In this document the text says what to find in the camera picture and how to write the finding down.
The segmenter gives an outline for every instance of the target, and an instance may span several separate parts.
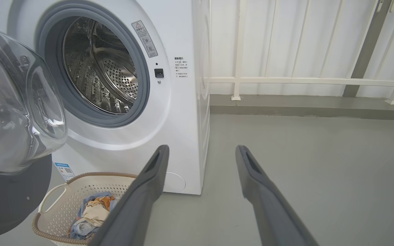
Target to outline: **white laundry basket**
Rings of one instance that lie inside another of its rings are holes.
[[[98,192],[110,192],[118,200],[135,179],[136,175],[125,173],[85,173],[52,188],[39,205],[32,225],[34,233],[57,245],[87,245],[90,240],[66,238],[83,199]],[[44,211],[45,201],[61,187],[65,188],[63,193]]]

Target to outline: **warning label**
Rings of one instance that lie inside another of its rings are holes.
[[[174,57],[176,78],[188,78],[188,62],[181,56]]]
[[[75,177],[75,174],[72,172],[71,168],[69,167],[68,164],[64,163],[54,163],[59,170],[59,173],[61,173],[62,177],[65,179],[65,181],[68,181]]]
[[[142,44],[147,51],[148,57],[154,57],[158,55],[158,52],[155,48],[155,45],[152,42],[152,38],[148,34],[147,29],[145,29],[144,24],[142,21],[137,21],[132,23],[133,29],[135,29],[136,33],[138,34],[139,38],[141,39]]]

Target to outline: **washing machine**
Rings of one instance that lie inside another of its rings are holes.
[[[0,0],[0,31],[45,60],[65,106],[53,162],[67,175],[138,174],[169,145],[164,191],[201,194],[209,20],[207,0]]]

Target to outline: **washing machine door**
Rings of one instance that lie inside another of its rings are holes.
[[[35,52],[0,32],[0,235],[37,208],[67,138],[60,95]]]
[[[44,60],[0,32],[0,174],[18,174],[63,146],[64,108]]]

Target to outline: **clothes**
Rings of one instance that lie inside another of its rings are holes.
[[[86,237],[90,237],[95,232],[98,231],[98,227],[92,225],[84,218],[77,220],[74,225],[71,227],[70,238],[83,240]]]
[[[109,215],[114,196],[100,192],[83,199],[77,218],[68,230],[68,237],[79,240],[91,239]]]
[[[98,201],[88,202],[88,205],[84,209],[83,218],[100,220],[100,224],[106,220],[109,215],[109,211]]]
[[[80,210],[78,210],[77,216],[80,217],[80,218],[82,217],[81,215],[83,214],[83,211],[86,208],[86,204],[89,201],[92,201],[95,198],[102,197],[102,196],[110,196],[110,197],[112,197],[112,194],[110,192],[99,192],[99,193],[95,193],[95,194],[93,194],[91,196],[88,196],[87,198],[83,199],[83,202],[81,202]]]
[[[115,205],[116,205],[116,200],[110,201],[109,211],[112,211],[112,209],[114,209]]]

